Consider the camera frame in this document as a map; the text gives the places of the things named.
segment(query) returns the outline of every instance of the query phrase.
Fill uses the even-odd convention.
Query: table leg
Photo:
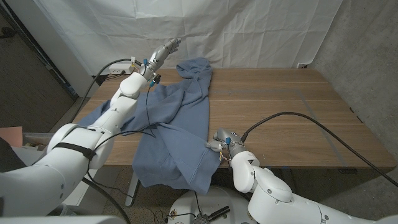
[[[133,198],[136,197],[136,192],[138,189],[139,179],[137,174],[133,171],[132,177],[130,181],[129,191],[127,192],[128,195],[131,195]],[[131,197],[126,197],[126,202],[124,203],[127,207],[130,207],[134,203],[134,199]]]

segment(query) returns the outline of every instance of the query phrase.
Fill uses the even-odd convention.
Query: black strap
[[[91,149],[85,148],[83,146],[77,146],[75,144],[65,143],[65,142],[60,142],[60,143],[56,144],[54,146],[54,148],[56,148],[56,147],[62,147],[65,149],[72,149],[72,150],[81,152],[83,154],[83,156],[85,156],[90,161],[93,159],[93,157],[95,155],[97,155],[97,153],[95,153],[95,151],[92,151]]]

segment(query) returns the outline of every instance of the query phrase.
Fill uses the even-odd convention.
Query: wooden table
[[[158,72],[163,85],[182,79],[175,69]],[[104,82],[75,121],[110,99],[124,78]],[[377,167],[396,166],[394,158],[316,70],[214,69],[209,91],[209,140],[219,127],[242,135],[261,119],[294,111],[317,119]],[[105,165],[131,165],[140,138],[141,134],[116,137]],[[316,124],[291,115],[262,124],[250,133],[245,145],[264,167],[368,168]]]

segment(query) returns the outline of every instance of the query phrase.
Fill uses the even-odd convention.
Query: cloth
[[[156,138],[142,135],[132,168],[145,187],[164,184],[175,189],[192,189],[206,194],[220,155],[205,147],[208,136],[208,87],[212,69],[205,58],[177,65],[180,83],[157,85],[148,95],[150,128]],[[109,108],[105,102],[78,124],[90,125]],[[137,109],[121,131],[148,126],[146,93],[138,98]]]

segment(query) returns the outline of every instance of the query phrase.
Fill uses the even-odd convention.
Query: gray wall
[[[309,67],[322,73],[397,159],[398,1],[343,1]],[[398,189],[382,177],[361,181],[368,174],[332,179],[358,185],[322,202],[362,218],[398,214]],[[396,169],[389,175],[398,180]]]

